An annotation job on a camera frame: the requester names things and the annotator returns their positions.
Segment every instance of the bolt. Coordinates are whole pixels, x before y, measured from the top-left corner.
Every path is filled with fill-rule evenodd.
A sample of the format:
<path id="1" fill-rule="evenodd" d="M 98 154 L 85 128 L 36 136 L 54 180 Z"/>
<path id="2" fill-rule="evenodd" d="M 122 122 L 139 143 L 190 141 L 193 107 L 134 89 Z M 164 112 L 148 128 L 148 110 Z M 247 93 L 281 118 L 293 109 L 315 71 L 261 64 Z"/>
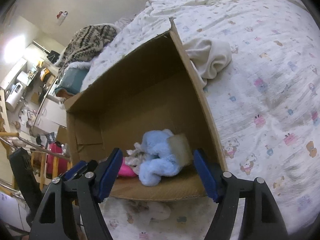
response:
<path id="1" fill-rule="evenodd" d="M 257 177 L 257 182 L 260 183 L 260 184 L 263 184 L 264 183 L 264 179 L 261 178 L 261 177 Z"/>
<path id="2" fill-rule="evenodd" d="M 87 172 L 87 173 L 85 174 L 85 177 L 88 178 L 88 179 L 90 179 L 90 178 L 93 177 L 93 175 L 94 175 L 94 173 L 93 173 L 92 171 L 89 171 L 89 172 Z"/>
<path id="3" fill-rule="evenodd" d="M 223 173 L 223 177 L 230 178 L 231 176 L 232 176 L 232 174 L 231 174 L 231 172 L 229 172 L 229 171 L 225 171 L 225 172 Z"/>
<path id="4" fill-rule="evenodd" d="M 59 181 L 60 181 L 60 178 L 59 178 L 59 177 L 55 177 L 55 178 L 52 180 L 52 182 L 53 182 L 54 184 L 59 183 Z"/>

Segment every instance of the white bedding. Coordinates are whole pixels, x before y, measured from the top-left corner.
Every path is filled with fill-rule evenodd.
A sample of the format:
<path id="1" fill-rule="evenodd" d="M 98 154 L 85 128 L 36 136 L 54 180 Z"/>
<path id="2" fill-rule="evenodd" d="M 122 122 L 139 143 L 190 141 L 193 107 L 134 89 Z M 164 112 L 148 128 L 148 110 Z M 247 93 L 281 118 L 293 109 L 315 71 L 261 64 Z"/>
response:
<path id="1" fill-rule="evenodd" d="M 238 178 L 266 180 L 290 233 L 313 222 L 320 211 L 320 31 L 311 15 L 298 0 L 148 0 L 147 8 L 93 62 L 82 90 L 167 30 L 171 16 L 183 43 L 207 36 L 231 45 L 232 62 L 204 88 L 228 169 Z M 213 217 L 214 205 L 203 198 L 170 204 L 172 215 L 181 214 L 185 222 L 171 218 L 146 226 L 139 223 L 139 212 L 128 213 L 121 202 L 108 201 L 102 207 L 116 216 L 115 239 L 149 239 L 143 232 L 150 239 L 201 239 Z M 134 223 L 128 214 L 135 216 Z M 105 219 L 108 224 L 108 213 Z M 233 239 L 240 226 L 241 214 Z"/>

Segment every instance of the yellow object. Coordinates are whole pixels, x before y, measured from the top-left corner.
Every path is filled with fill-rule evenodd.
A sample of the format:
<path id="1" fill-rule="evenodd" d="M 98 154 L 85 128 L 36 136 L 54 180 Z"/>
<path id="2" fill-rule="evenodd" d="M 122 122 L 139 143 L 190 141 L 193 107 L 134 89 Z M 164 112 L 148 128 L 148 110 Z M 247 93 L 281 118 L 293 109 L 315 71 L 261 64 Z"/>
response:
<path id="1" fill-rule="evenodd" d="M 40 79 L 41 79 L 41 81 L 43 81 L 44 80 L 44 77 L 47 75 L 47 74 L 49 74 L 50 73 L 50 71 L 49 71 L 49 69 L 47 69 L 46 67 L 43 69 L 43 70 L 41 70 L 41 73 L 40 73 Z"/>

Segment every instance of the stuffed animal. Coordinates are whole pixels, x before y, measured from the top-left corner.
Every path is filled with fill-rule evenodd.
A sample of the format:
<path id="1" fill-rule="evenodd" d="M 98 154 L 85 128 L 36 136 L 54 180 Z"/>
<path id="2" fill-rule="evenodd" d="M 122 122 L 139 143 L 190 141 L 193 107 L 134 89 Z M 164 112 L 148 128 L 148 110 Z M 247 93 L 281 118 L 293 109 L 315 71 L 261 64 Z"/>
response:
<path id="1" fill-rule="evenodd" d="M 154 159 L 146 160 L 140 165 L 139 180 L 143 185 L 152 187 L 161 181 L 161 176 L 172 177 L 177 175 L 181 168 L 172 153 L 167 138 L 173 136 L 168 130 L 153 130 L 146 132 L 142 137 L 141 150 L 153 155 Z"/>

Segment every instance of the bed sheet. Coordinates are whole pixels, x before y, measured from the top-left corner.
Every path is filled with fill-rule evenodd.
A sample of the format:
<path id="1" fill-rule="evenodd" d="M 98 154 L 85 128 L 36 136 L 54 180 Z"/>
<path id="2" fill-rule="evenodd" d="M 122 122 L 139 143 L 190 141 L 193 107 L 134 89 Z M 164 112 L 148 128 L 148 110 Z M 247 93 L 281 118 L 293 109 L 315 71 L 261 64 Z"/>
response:
<path id="1" fill-rule="evenodd" d="M 148 0 L 93 62 L 82 90 L 168 29 L 171 16 L 183 43 L 210 36 L 231 45 L 232 62 L 204 88 L 228 169 L 266 180 L 290 233 L 312 223 L 320 211 L 320 31 L 311 15 L 299 0 Z M 215 205 L 208 198 L 184 203 L 170 203 L 171 216 L 149 225 L 128 202 L 110 198 L 101 207 L 115 239 L 201 239 Z"/>

